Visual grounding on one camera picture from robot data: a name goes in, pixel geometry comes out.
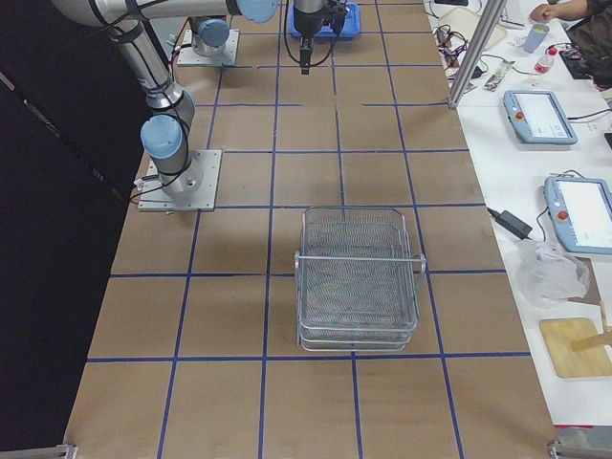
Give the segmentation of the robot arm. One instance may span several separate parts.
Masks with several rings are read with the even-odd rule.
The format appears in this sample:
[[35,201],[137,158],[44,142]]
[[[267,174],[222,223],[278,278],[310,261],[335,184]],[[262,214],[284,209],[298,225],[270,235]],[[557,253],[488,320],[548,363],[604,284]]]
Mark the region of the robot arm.
[[230,36],[226,16],[190,16],[191,45],[195,54],[209,57],[221,53]]
[[227,16],[242,15],[252,22],[265,23],[275,15],[276,2],[56,1],[54,5],[74,22],[109,33],[135,73],[153,113],[142,126],[141,139],[157,167],[157,189],[174,200],[190,198],[204,179],[188,146],[195,103],[175,81],[145,25],[151,19],[186,17],[193,30],[192,48],[202,55],[225,46],[230,32]]

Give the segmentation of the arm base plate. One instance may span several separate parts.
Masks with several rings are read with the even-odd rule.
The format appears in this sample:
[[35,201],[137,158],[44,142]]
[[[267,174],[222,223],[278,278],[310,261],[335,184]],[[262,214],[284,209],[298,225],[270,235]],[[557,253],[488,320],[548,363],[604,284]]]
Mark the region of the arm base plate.
[[140,211],[214,211],[219,173],[222,162],[221,150],[191,150],[191,164],[176,181],[164,176],[169,186],[160,188],[159,174],[154,162],[147,165],[146,176],[153,179],[145,181],[142,195],[138,196]]
[[233,67],[237,56],[239,31],[230,30],[227,41],[213,47],[204,43],[199,37],[193,38],[187,29],[183,36],[176,63],[183,67]]

